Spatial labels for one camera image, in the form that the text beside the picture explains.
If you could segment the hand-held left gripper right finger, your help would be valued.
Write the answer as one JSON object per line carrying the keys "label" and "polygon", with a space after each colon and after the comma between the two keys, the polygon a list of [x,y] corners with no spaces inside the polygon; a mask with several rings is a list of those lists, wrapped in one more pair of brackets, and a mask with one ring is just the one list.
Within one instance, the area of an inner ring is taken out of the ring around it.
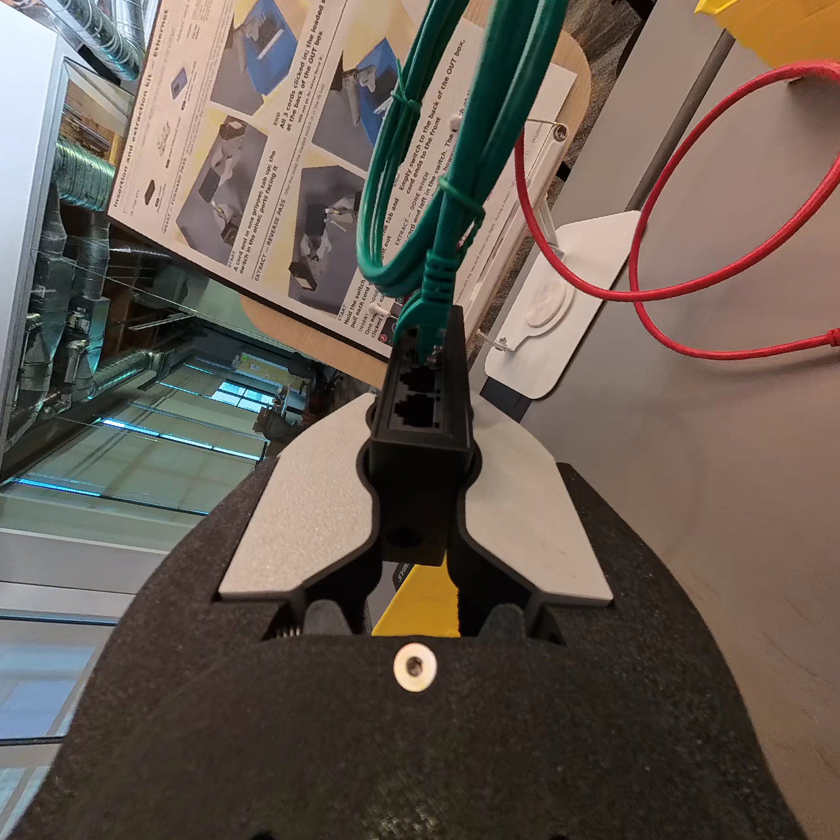
{"label": "hand-held left gripper right finger", "polygon": [[460,632],[494,608],[537,630],[552,606],[609,608],[614,596],[549,450],[489,402],[473,402],[474,459],[456,499],[447,573]]}

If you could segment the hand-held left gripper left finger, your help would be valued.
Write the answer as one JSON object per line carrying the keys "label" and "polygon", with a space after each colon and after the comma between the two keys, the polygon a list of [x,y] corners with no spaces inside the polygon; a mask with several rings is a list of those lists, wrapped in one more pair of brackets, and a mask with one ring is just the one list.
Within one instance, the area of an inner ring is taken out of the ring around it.
{"label": "hand-held left gripper left finger", "polygon": [[382,576],[376,503],[362,475],[373,395],[363,395],[296,438],[257,502],[219,586],[223,602],[274,602],[304,623],[312,603],[340,606],[352,632],[367,632],[366,599]]}

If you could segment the black network switch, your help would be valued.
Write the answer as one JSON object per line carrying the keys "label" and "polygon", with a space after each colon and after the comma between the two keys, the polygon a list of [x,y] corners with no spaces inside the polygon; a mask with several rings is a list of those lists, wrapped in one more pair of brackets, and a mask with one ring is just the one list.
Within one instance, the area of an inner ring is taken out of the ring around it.
{"label": "black network switch", "polygon": [[377,503],[379,558],[440,566],[476,450],[463,309],[450,309],[430,362],[420,362],[417,343],[416,328],[394,342],[363,465]]}

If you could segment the yellow plastic bin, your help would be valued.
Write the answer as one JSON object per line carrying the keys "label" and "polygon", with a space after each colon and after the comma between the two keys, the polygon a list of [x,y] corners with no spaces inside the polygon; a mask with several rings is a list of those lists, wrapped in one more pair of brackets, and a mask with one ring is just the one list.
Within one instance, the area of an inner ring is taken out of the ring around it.
{"label": "yellow plastic bin", "polygon": [[772,69],[839,62],[839,2],[699,2],[694,12]]}
{"label": "yellow plastic bin", "polygon": [[447,563],[414,566],[373,628],[384,638],[459,638],[457,588]]}

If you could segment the black power adapter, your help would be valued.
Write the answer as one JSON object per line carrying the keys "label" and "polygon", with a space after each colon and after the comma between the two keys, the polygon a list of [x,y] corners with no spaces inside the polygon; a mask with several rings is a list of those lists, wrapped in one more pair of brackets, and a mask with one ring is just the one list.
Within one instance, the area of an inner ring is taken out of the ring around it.
{"label": "black power adapter", "polygon": [[373,592],[366,598],[367,633],[370,636],[409,636],[422,622],[423,592],[417,582],[394,583],[402,566],[383,563],[383,572]]}

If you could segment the black flat panel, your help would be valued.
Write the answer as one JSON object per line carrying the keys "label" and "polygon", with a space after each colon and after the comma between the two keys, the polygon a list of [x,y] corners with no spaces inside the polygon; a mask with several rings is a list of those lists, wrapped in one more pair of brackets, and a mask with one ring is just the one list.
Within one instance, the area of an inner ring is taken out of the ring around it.
{"label": "black flat panel", "polygon": [[492,406],[509,416],[514,423],[522,423],[524,415],[533,403],[533,399],[510,389],[509,386],[489,378],[480,396]]}

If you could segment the printed instruction sheet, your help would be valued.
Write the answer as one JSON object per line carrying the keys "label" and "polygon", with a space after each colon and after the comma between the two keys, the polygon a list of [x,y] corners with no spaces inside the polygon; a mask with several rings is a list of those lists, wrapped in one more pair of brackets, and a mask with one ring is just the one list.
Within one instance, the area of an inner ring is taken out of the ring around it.
{"label": "printed instruction sheet", "polygon": [[574,83],[564,2],[162,2],[110,219],[390,356],[466,316]]}

